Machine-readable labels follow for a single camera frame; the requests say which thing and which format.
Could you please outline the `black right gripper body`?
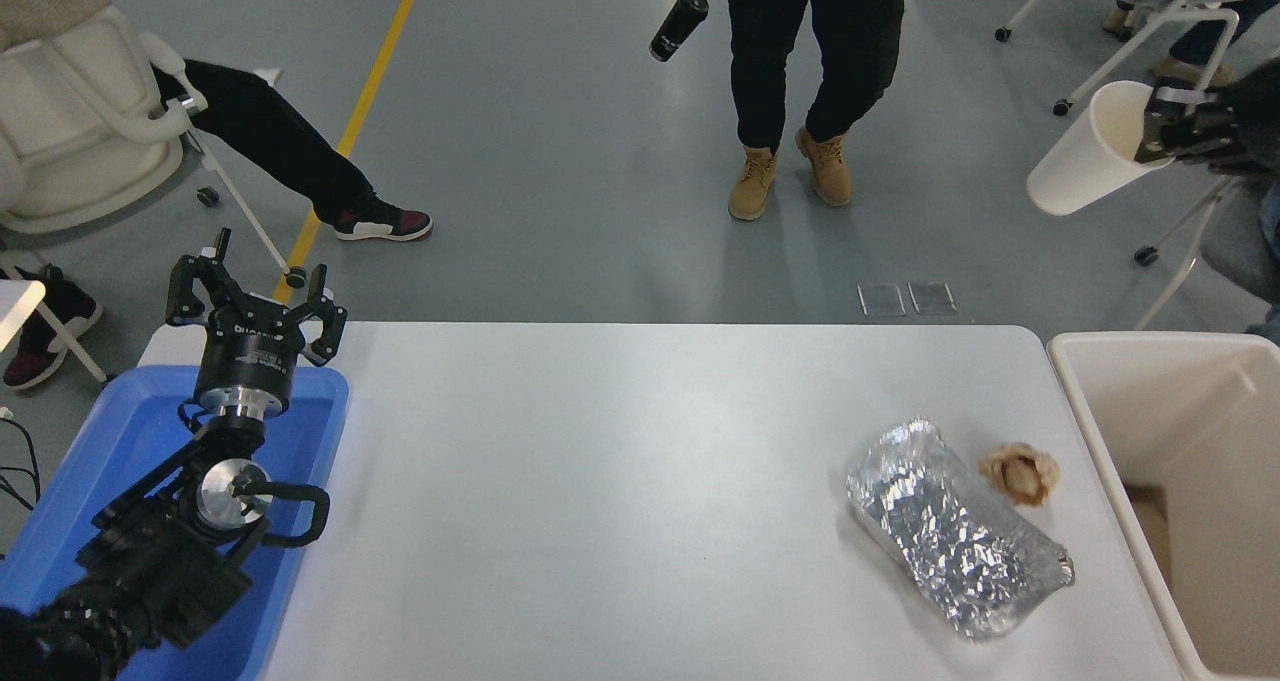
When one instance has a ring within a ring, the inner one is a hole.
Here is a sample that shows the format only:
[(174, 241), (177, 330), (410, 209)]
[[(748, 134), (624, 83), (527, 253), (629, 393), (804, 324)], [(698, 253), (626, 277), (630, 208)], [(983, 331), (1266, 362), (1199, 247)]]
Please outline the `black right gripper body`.
[(1277, 175), (1279, 60), (1262, 61), (1242, 79), (1220, 90), (1222, 102), (1234, 111), (1238, 145), (1215, 157), (1220, 175)]

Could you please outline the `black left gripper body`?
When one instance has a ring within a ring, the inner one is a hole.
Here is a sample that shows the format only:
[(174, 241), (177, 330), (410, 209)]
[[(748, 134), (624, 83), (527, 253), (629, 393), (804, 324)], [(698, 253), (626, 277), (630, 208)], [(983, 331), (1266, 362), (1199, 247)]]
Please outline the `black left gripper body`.
[(247, 308), (215, 307), (207, 317), (195, 397), (210, 402), (215, 390), (248, 388), (288, 402), (303, 338), (287, 315), (288, 308), (269, 300), (251, 300)]

